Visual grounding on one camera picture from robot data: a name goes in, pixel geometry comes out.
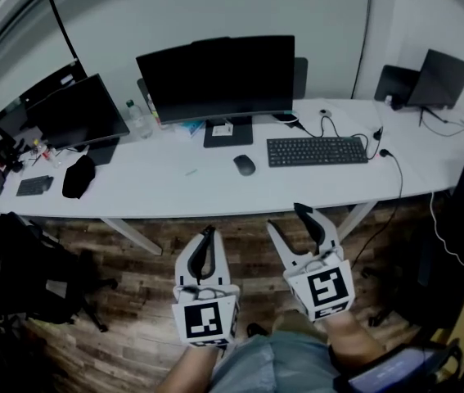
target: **white marker cube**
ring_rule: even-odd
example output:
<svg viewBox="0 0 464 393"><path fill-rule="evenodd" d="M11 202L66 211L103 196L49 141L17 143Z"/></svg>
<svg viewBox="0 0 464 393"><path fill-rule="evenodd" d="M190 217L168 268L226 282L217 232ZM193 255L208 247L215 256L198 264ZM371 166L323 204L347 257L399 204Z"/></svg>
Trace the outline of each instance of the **white marker cube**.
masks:
<svg viewBox="0 0 464 393"><path fill-rule="evenodd" d="M181 342L191 346L226 347L237 332L236 296L172 305Z"/></svg>
<svg viewBox="0 0 464 393"><path fill-rule="evenodd" d="M355 299L348 260L295 275L287 282L294 296L306 308L311 321L345 311Z"/></svg>

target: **desk leg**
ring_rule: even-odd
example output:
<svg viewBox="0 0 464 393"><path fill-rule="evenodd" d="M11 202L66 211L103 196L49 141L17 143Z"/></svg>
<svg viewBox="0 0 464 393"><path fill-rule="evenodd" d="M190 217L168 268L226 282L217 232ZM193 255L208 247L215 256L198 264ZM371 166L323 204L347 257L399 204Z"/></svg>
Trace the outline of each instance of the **desk leg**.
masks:
<svg viewBox="0 0 464 393"><path fill-rule="evenodd" d="M377 201L366 202L364 204L357 204L354 209L346 217L346 220L339 226L337 233L339 234L339 242L342 242L357 225L363 221L364 217L372 211L376 206Z"/></svg>
<svg viewBox="0 0 464 393"><path fill-rule="evenodd" d="M142 247L145 251L149 251L153 255L160 256L163 250L158 247L155 243L145 238L135 228L127 224L123 219L102 219L106 224L112 227L123 236L130 239L136 245Z"/></svg>

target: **small keyboard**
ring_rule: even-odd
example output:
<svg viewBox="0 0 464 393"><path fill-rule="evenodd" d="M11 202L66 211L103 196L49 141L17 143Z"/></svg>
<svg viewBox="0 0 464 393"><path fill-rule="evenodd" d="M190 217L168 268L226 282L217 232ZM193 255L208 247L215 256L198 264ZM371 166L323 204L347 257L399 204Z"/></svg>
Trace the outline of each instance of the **small keyboard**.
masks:
<svg viewBox="0 0 464 393"><path fill-rule="evenodd" d="M17 189L17 196L41 195L50 189L52 182L53 178L51 176L39 176L38 178L21 180L19 189Z"/></svg>
<svg viewBox="0 0 464 393"><path fill-rule="evenodd" d="M267 140L270 167L367 163L357 137L274 138Z"/></svg>

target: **black shoe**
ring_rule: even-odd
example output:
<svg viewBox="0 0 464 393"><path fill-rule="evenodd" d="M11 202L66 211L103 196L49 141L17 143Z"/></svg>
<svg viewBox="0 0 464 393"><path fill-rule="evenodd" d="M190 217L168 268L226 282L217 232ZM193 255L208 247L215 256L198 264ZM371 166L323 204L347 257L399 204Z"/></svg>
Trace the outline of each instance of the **black shoe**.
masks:
<svg viewBox="0 0 464 393"><path fill-rule="evenodd" d="M248 333L248 337L254 337L255 335L267 337L269 335L268 331L262 329L257 323L250 323L246 328L246 333Z"/></svg>

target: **person's left arm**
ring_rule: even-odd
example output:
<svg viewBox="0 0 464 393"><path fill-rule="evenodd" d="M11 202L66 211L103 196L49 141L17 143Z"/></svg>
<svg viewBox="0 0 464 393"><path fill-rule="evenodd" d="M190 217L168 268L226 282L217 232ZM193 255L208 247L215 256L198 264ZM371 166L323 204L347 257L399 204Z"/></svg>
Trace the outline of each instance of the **person's left arm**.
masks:
<svg viewBox="0 0 464 393"><path fill-rule="evenodd" d="M170 370L156 393L204 393L217 361L218 349L214 347L189 347Z"/></svg>

